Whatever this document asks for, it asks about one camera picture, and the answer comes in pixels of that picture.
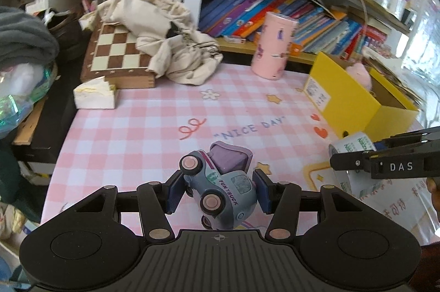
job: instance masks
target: table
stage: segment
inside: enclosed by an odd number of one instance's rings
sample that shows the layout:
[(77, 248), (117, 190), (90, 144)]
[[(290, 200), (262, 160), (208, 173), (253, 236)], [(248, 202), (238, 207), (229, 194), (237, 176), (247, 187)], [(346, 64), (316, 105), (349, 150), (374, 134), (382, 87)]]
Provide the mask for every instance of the table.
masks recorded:
[[(248, 66), (221, 64), (202, 86), (164, 79), (154, 89), (121, 90), (115, 110), (79, 110), (61, 149), (42, 221), (104, 185), (130, 191), (148, 181), (164, 182), (182, 156), (208, 150), (216, 140), (251, 149), (250, 170), (259, 166), (273, 181), (291, 181), (304, 190), (331, 183), (328, 145), (337, 138), (302, 92), (306, 79), (306, 74), (285, 72), (279, 81), (268, 81)], [(322, 179), (314, 174), (319, 169)], [(422, 182), (384, 182), (364, 202), (428, 243), (438, 222)], [(167, 217), (175, 232), (202, 228), (201, 212), (186, 195)], [(270, 218), (257, 204), (239, 228), (264, 233)], [(142, 234), (138, 214), (123, 213), (122, 223)], [(301, 213), (298, 234), (315, 224), (316, 213)]]

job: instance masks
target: white tissue box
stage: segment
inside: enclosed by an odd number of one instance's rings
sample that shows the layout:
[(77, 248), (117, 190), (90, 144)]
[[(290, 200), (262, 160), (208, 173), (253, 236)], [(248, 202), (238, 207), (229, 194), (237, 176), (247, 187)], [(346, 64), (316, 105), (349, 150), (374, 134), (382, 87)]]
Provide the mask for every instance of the white tissue box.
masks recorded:
[(73, 97), (78, 109), (114, 109), (117, 92), (115, 85), (106, 82), (102, 76), (76, 87)]

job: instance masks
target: pink cylindrical container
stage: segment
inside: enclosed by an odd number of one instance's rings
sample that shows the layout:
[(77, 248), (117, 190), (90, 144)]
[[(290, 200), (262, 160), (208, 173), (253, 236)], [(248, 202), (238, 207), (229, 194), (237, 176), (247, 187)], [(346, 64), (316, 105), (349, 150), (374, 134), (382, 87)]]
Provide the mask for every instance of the pink cylindrical container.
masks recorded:
[(280, 13), (268, 12), (252, 58), (251, 70), (268, 80), (278, 80), (284, 72), (290, 38), (298, 21)]

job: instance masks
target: wooden board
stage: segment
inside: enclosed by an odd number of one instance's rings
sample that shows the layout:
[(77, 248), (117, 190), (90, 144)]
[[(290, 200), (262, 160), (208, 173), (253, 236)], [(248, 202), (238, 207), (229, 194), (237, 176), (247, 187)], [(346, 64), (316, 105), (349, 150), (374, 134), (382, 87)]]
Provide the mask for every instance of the wooden board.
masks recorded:
[(17, 135), (15, 136), (12, 144), (14, 145), (30, 145), (32, 137), (34, 136), (35, 128), (37, 127), (38, 120), (40, 119), (41, 111), (45, 105), (47, 96), (40, 99), (35, 105), (32, 112), (27, 118), (20, 123), (17, 128)]
[(151, 57), (136, 49), (136, 36), (124, 25), (107, 25), (99, 20), (84, 58), (81, 81), (105, 76), (116, 88), (152, 88), (155, 74)]
[[(216, 39), (220, 45), (220, 51), (222, 52), (236, 52), (239, 54), (254, 54), (257, 47), (253, 42), (246, 43), (229, 43), (223, 38)], [(307, 54), (305, 52), (300, 52), (298, 56), (289, 56), (287, 58), (292, 62), (305, 63), (307, 65), (313, 65), (316, 59), (315, 54)]]

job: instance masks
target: yellow box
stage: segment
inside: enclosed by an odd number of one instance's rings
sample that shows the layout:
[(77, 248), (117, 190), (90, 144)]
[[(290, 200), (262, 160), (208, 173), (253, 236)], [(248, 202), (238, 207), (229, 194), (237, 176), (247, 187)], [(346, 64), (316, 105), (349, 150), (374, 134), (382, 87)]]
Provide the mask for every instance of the yellow box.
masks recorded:
[(336, 135), (362, 131), (377, 141), (406, 132), (417, 107), (375, 69), (369, 69), (374, 97), (342, 66), (349, 64), (319, 53), (304, 88)]

